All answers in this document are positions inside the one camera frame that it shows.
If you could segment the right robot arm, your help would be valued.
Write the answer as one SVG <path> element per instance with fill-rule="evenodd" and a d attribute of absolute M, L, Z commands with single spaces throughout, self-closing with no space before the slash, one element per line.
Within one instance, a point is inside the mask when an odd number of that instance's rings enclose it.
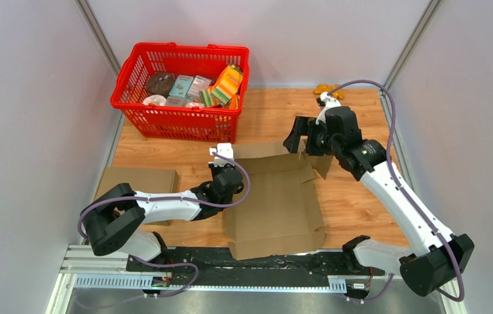
<path fill-rule="evenodd" d="M 343 268 L 352 274 L 378 268 L 400 275 L 417 295 L 442 292 L 442 286 L 459 281 L 475 248 L 467 234 L 455 234 L 437 219 L 407 186 L 386 149 L 365 139 L 355 112 L 349 107 L 323 110 L 318 117 L 296 116 L 283 146 L 309 156 L 334 156 L 378 198 L 409 242 L 402 247 L 360 235 L 342 247 Z"/>

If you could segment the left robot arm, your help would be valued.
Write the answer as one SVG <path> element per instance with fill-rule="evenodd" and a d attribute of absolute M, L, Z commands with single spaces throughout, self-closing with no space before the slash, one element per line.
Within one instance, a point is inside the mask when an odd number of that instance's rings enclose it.
<path fill-rule="evenodd" d="M 162 220 L 196 221 L 210 218 L 236 203 L 249 177 L 236 166 L 219 166 L 212 179 L 179 193 L 150 194 L 120 183 L 86 207 L 79 218 L 79 232 L 96 256 L 115 252 L 143 260 L 153 271 L 168 265 L 169 255 L 156 233 L 140 230 L 142 224 Z"/>

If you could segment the cardboard box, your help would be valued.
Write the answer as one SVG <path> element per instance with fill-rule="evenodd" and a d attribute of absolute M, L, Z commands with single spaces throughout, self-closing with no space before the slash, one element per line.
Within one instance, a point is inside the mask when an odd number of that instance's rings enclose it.
<path fill-rule="evenodd" d="M 119 183 L 129 183 L 133 190 L 152 194 L 180 192 L 180 180 L 178 172 L 174 169 L 106 167 L 94 199 L 98 199 Z"/>

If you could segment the cardboard sheet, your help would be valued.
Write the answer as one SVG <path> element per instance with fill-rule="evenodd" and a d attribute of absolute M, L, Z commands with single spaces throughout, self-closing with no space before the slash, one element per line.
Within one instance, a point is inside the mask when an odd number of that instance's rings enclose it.
<path fill-rule="evenodd" d="M 232 146 L 245 168 L 250 193 L 223 212 L 228 247 L 237 260 L 315 251 L 325 239 L 316 186 L 333 157 L 290 153 L 279 142 Z"/>

